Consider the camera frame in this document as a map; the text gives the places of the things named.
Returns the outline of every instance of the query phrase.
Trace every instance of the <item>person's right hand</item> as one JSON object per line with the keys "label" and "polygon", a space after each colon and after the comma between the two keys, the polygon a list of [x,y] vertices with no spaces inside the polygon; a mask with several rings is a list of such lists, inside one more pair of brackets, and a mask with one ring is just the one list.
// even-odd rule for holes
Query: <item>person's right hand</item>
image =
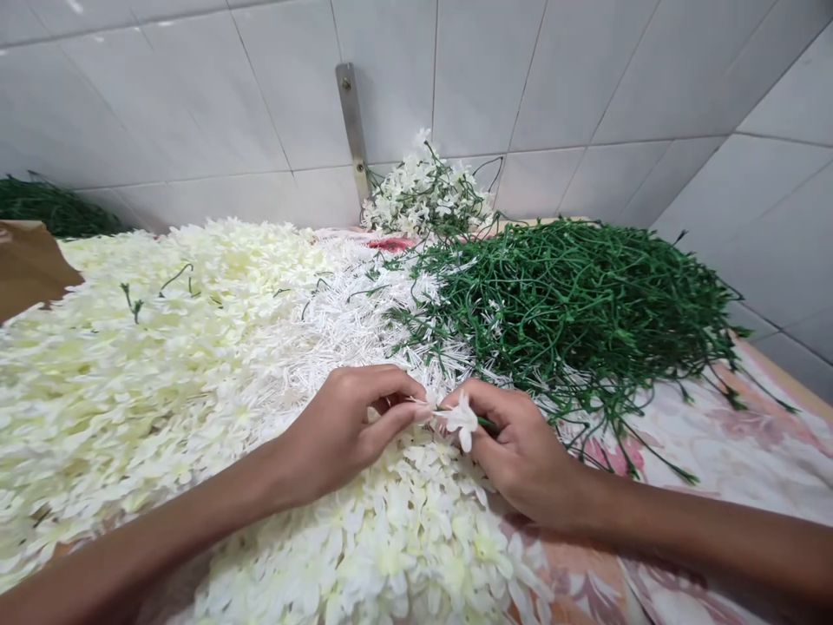
{"label": "person's right hand", "polygon": [[525,392],[506,391],[470,378],[442,405],[456,406],[461,392],[478,417],[501,429],[497,439],[480,426],[472,436],[472,457],[492,484],[539,525],[570,530],[596,481],[595,471],[567,453]]}

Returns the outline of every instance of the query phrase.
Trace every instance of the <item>flower bunch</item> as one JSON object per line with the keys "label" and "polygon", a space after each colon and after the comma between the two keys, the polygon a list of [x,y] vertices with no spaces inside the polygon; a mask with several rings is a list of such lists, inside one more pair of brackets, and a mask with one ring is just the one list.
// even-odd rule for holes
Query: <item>flower bunch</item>
{"label": "flower bunch", "polygon": [[363,225],[368,229],[410,237],[450,236],[481,226],[492,214],[490,194],[475,190],[475,177],[467,167],[439,158],[428,133],[420,132],[416,151],[365,202]]}

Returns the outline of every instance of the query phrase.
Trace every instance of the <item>finger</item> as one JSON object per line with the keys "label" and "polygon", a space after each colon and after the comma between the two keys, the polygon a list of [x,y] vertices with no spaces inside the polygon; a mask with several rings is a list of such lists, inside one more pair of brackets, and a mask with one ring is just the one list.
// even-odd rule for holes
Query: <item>finger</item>
{"label": "finger", "polygon": [[511,422],[512,405],[518,401],[513,391],[499,389],[477,378],[469,378],[457,386],[441,405],[456,406],[460,403],[460,393],[464,391],[469,398],[469,407],[476,415],[488,417],[501,427]]}
{"label": "finger", "polygon": [[388,411],[388,408],[390,408],[390,402],[387,398],[379,398],[375,402],[372,402],[371,406],[376,409],[376,412],[382,415]]}
{"label": "finger", "polygon": [[511,451],[496,442],[480,425],[472,432],[471,457],[493,482],[499,479],[501,467],[511,464],[512,456]]}
{"label": "finger", "polygon": [[359,435],[359,447],[364,462],[366,464],[375,462],[390,441],[425,412],[425,406],[418,404],[395,405],[375,424],[364,428]]}
{"label": "finger", "polygon": [[356,373],[379,373],[382,371],[395,371],[396,369],[400,369],[398,365],[394,365],[393,363],[381,363],[380,365],[365,365],[360,367],[352,367],[351,368]]}
{"label": "finger", "polygon": [[425,388],[399,367],[361,374],[359,392],[368,404],[399,393],[405,397],[425,400]]}

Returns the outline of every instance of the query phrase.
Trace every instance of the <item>person's left hand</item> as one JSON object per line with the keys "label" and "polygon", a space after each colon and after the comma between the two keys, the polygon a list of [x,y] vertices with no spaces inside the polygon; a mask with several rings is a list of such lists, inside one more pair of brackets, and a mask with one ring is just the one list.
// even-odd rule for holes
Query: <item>person's left hand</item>
{"label": "person's left hand", "polygon": [[[415,419],[429,416],[425,389],[396,365],[343,367],[324,385],[282,435],[261,445],[238,465],[258,486],[258,516],[311,503],[350,482],[382,455]],[[382,417],[367,422],[367,409]]]}

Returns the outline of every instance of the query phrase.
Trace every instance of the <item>red object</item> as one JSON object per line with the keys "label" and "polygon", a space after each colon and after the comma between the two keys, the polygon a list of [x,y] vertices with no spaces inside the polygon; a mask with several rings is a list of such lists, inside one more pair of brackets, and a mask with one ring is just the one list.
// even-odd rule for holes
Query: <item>red object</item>
{"label": "red object", "polygon": [[402,252],[414,246],[414,241],[404,237],[390,237],[389,239],[376,239],[367,242],[367,247],[383,249],[386,252]]}

